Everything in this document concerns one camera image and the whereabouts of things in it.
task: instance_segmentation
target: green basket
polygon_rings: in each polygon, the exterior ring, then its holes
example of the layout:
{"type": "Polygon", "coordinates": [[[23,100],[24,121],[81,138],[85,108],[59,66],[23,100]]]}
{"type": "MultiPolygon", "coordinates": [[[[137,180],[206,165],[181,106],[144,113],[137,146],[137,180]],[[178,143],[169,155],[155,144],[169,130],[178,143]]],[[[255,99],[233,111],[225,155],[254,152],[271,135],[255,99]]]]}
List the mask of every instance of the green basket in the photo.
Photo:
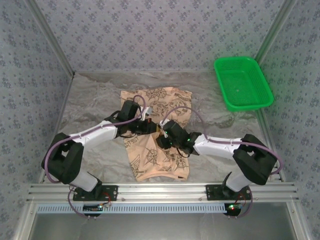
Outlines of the green basket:
{"type": "Polygon", "coordinates": [[[222,57],[214,62],[214,69],[229,111],[258,110],[273,103],[265,76],[252,57],[222,57]]]}

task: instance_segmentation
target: patterned wallpaper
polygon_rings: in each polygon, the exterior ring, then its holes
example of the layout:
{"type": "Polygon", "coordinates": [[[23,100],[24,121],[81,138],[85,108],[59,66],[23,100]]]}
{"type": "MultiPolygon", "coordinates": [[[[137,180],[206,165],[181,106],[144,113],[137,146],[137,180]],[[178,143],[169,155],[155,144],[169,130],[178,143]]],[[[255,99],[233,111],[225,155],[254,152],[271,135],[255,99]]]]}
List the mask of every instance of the patterned wallpaper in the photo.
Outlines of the patterned wallpaper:
{"type": "Polygon", "coordinates": [[[283,0],[36,0],[74,71],[199,70],[254,56],[283,0]]]}
{"type": "Polygon", "coordinates": [[[0,239],[15,230],[69,78],[23,0],[0,2],[0,239]]]}
{"type": "Polygon", "coordinates": [[[262,71],[274,94],[265,110],[285,176],[297,182],[312,235],[320,239],[320,2],[299,0],[262,71]]]}

